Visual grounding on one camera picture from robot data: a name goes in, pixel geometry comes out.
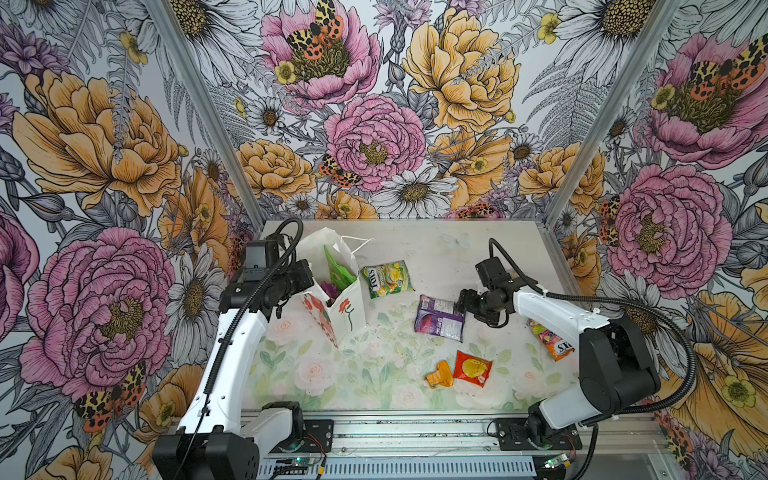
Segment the magenta snack bag yellow letters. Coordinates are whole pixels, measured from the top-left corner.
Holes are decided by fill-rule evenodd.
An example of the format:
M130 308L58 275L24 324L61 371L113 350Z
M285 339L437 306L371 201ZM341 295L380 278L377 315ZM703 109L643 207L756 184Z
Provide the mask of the magenta snack bag yellow letters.
M336 299L340 296L341 290L336 285L334 285L329 281L323 281L320 284L320 286L323 292L328 297L327 304L332 305L336 301Z

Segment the green Lays chips bag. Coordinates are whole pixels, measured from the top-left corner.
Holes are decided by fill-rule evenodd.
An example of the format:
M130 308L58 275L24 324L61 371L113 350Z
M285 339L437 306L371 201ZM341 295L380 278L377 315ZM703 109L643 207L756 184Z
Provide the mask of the green Lays chips bag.
M327 246L324 247L324 253L328 263L331 284L334 285L339 292L346 290L357 281L355 275L335 260Z

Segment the purple white snack bag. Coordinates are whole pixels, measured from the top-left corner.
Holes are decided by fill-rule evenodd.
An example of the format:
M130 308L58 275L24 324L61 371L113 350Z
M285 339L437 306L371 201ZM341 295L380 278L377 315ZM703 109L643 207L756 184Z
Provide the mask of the purple white snack bag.
M416 333L462 342L464 325L465 313L455 302L420 296L414 320Z

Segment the white paper bag red flower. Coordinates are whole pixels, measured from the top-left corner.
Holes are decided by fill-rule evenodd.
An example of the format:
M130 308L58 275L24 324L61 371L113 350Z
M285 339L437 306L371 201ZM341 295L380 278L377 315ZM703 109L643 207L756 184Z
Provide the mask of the white paper bag red flower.
M366 239L322 228L302 239L297 252L308 262L313 284L302 292L303 304L331 344L345 348L367 329L366 301L355 254Z

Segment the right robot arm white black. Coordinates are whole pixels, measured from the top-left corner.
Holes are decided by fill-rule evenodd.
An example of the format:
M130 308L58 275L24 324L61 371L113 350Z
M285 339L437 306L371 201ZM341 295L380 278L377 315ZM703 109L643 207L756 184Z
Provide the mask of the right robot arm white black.
M526 436L544 448L578 423L607 419L658 392L661 381L639 328L627 319L588 311L545 291L504 286L484 293L464 289L460 311L497 326L516 313L559 335L578 355L578 382L528 410Z

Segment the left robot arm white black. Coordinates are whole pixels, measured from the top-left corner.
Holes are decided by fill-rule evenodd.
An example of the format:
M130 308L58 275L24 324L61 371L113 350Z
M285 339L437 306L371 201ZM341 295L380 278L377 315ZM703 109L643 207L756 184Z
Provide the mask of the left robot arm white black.
M295 401L265 405L242 423L245 386L272 313L314 283L307 261L282 273L247 269L224 290L218 331L201 383L175 432L158 437L152 453L163 479L255 479L262 458L305 437Z

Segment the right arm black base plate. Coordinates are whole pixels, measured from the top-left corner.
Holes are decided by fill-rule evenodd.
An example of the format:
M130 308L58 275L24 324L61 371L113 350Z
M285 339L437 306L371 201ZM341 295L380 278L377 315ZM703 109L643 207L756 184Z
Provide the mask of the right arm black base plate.
M501 417L491 421L487 433L502 451L577 451L583 443L575 425L552 429L537 418Z

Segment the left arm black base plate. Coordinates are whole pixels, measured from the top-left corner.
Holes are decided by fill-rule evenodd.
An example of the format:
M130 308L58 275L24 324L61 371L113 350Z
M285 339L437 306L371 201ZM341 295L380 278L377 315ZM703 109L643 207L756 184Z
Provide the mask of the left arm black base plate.
M304 421L303 436L299 440L287 439L275 446L271 454L329 453L333 445L335 422L331 419Z

